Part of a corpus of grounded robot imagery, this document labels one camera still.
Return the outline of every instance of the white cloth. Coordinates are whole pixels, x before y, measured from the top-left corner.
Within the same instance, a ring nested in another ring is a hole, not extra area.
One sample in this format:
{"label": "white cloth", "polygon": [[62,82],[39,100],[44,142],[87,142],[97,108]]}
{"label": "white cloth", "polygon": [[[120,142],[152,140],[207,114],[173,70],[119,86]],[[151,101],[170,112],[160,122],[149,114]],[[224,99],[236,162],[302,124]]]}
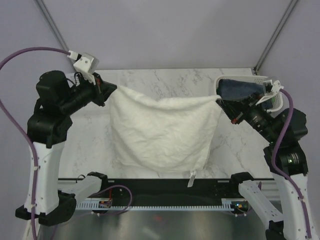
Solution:
{"label": "white cloth", "polygon": [[115,158],[157,172],[203,169],[221,113],[218,98],[156,101],[118,85],[109,98]]}

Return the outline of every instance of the white wall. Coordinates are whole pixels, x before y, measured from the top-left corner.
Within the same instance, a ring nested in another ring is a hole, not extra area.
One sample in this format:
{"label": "white wall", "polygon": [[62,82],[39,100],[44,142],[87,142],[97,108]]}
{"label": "white wall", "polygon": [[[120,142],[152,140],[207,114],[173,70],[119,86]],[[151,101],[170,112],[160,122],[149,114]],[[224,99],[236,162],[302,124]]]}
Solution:
{"label": "white wall", "polygon": [[290,0],[43,0],[98,69],[248,68]]}
{"label": "white wall", "polygon": [[309,197],[320,230],[320,1],[303,0],[285,26],[260,71],[277,76],[307,116],[308,134],[301,139],[309,168]]}
{"label": "white wall", "polygon": [[[28,47],[59,48],[33,0],[6,0],[0,7],[0,59]],[[39,76],[50,70],[71,72],[61,53],[25,53],[0,72],[0,98],[26,129],[37,99]],[[26,199],[30,154],[26,141],[0,111],[0,233],[3,240],[19,240],[26,222],[15,218],[15,209]]]}

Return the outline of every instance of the white basket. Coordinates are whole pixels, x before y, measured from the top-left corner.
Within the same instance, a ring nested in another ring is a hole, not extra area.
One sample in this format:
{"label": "white basket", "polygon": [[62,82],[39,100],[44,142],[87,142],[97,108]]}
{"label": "white basket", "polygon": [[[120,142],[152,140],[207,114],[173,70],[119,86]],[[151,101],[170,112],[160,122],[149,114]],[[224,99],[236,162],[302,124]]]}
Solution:
{"label": "white basket", "polygon": [[[256,83],[262,85],[263,81],[267,76],[239,76],[239,75],[221,75],[216,80],[214,80],[214,90],[213,94],[217,94],[217,88],[219,86],[219,81],[221,79],[231,79],[240,82]],[[282,93],[280,92],[272,99],[272,108],[268,109],[268,113],[279,111],[284,105],[284,100],[282,98]]]}

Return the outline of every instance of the reflective floor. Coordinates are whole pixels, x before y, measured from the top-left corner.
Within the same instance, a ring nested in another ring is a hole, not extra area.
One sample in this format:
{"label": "reflective floor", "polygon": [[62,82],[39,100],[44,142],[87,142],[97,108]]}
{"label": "reflective floor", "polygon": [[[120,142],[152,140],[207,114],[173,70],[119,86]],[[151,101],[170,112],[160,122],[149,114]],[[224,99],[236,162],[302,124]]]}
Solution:
{"label": "reflective floor", "polygon": [[[51,239],[42,227],[39,239]],[[254,211],[234,217],[216,211],[129,211],[119,216],[87,215],[58,227],[55,240],[265,240]]]}

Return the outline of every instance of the marble table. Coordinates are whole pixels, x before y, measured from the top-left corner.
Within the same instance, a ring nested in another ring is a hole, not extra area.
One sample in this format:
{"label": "marble table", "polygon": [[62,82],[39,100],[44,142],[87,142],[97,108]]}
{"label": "marble table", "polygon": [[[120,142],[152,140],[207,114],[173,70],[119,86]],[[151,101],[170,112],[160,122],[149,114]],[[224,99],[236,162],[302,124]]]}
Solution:
{"label": "marble table", "polygon": [[[249,68],[147,69],[97,71],[104,81],[123,85],[154,99],[202,97],[212,94],[220,75],[252,75]],[[109,178],[189,178],[190,173],[155,172],[124,166],[114,158],[108,101],[105,107],[88,104],[71,118],[73,125],[61,157],[59,177],[76,178],[91,171]],[[255,178],[272,178],[264,159],[268,145],[249,124],[233,125],[222,113],[208,162],[196,178],[229,178],[248,171]]]}

